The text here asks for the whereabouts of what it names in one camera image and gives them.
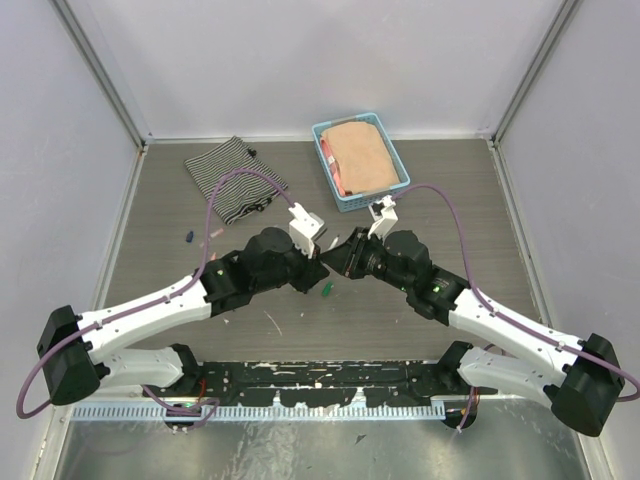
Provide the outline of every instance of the white wall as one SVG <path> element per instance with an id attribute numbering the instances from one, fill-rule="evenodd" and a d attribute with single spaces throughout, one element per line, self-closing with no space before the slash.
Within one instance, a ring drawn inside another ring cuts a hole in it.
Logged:
<path id="1" fill-rule="evenodd" d="M 70 3 L 166 138 L 310 136 L 369 110 L 392 133 L 493 133 L 561 0 Z"/>
<path id="2" fill-rule="evenodd" d="M 636 376 L 639 46 L 636 0 L 583 2 L 503 144 L 555 324 L 607 337 Z M 640 404 L 618 404 L 604 438 L 619 478 L 638 478 L 638 431 Z"/>
<path id="3" fill-rule="evenodd" d="M 135 149 L 47 1 L 0 2 L 0 65 L 0 477 L 20 480 L 49 412 L 18 420 L 18 390 L 51 310 L 90 305 Z"/>

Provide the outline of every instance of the black mounting plate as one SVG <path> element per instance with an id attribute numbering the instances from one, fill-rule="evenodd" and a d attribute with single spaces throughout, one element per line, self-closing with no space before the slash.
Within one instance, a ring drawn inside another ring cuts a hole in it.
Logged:
<path id="1" fill-rule="evenodd" d="M 327 362 L 205 362 L 199 380 L 205 383 L 204 398 L 216 397 L 221 406 L 242 404 L 272 406 L 276 393 L 280 403 L 309 408 L 349 405 L 358 388 L 366 405 L 375 408 L 429 406 L 435 395 L 468 395 L 464 382 L 448 386 L 439 380 L 436 363 L 411 361 L 327 361 Z M 164 398 L 198 397 L 199 383 L 190 392 L 161 391 Z M 481 388 L 482 394 L 496 391 Z"/>

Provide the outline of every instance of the white cable tray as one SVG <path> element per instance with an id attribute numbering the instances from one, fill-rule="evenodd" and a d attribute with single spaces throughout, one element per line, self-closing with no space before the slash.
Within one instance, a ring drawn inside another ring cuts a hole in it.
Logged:
<path id="1" fill-rule="evenodd" d="M 202 416 L 211 407 L 203 407 Z M 444 402 L 432 401 L 428 407 L 367 408 L 363 403 L 345 407 L 220 407 L 210 422 L 253 421 L 352 421 L 352 420 L 444 420 Z M 73 409 L 72 421 L 152 421 L 166 419 L 165 409 L 149 401 L 80 402 Z M 170 417 L 172 422 L 194 421 L 198 417 Z"/>

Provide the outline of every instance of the striped cloth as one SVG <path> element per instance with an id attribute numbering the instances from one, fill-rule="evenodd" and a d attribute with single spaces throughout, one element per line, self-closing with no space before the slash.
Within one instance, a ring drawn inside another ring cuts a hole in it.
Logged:
<path id="1" fill-rule="evenodd" d="M 273 178 L 282 188 L 288 185 L 279 175 L 256 157 L 256 151 L 242 139 L 231 140 L 213 150 L 185 160 L 184 165 L 196 181 L 207 201 L 220 178 L 235 168 L 250 168 Z M 278 191 L 263 179 L 253 175 L 236 175 L 218 192 L 213 209 L 226 225 L 246 217 L 256 210 L 262 212 L 278 196 Z"/>

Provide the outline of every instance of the blue plastic basket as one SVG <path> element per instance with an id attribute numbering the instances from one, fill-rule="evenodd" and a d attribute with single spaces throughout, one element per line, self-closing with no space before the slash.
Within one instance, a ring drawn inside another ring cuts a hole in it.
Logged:
<path id="1" fill-rule="evenodd" d="M 322 136 L 322 132 L 324 132 L 327 128 L 333 127 L 335 125 L 340 125 L 341 123 L 346 122 L 367 122 L 378 129 L 380 132 L 380 136 L 384 141 L 384 144 L 389 150 L 389 155 L 391 155 L 391 160 L 393 160 L 393 166 L 398 173 L 398 178 L 400 179 L 400 183 L 397 185 L 392 185 L 389 188 L 385 188 L 383 190 L 376 190 L 373 192 L 367 193 L 358 193 L 356 195 L 350 195 L 348 197 L 343 197 L 338 193 L 338 189 L 336 188 L 335 183 L 333 182 L 333 177 L 331 176 L 331 171 L 329 170 L 329 164 L 327 160 L 324 158 L 324 154 L 322 153 L 322 147 L 320 147 L 320 138 Z M 398 152 L 396 152 L 395 147 L 391 143 L 389 139 L 389 135 L 385 132 L 380 119 L 375 113 L 363 113 L 360 115 L 356 115 L 354 117 L 349 118 L 341 118 L 340 120 L 333 120 L 332 122 L 323 122 L 314 125 L 311 128 L 313 132 L 313 140 L 316 144 L 316 151 L 318 152 L 318 158 L 320 158 L 320 163 L 322 164 L 322 169 L 324 170 L 324 174 L 327 177 L 327 181 L 331 186 L 331 192 L 333 193 L 333 198 L 336 200 L 336 205 L 338 205 L 338 210 L 341 212 L 348 212 L 351 210 L 357 210 L 358 208 L 368 207 L 371 203 L 376 200 L 381 199 L 385 195 L 393 194 L 399 190 L 402 190 L 406 186 L 411 183 L 411 179 L 409 178 L 409 174 L 407 170 L 404 168 L 402 164 L 402 160 L 398 156 Z"/>

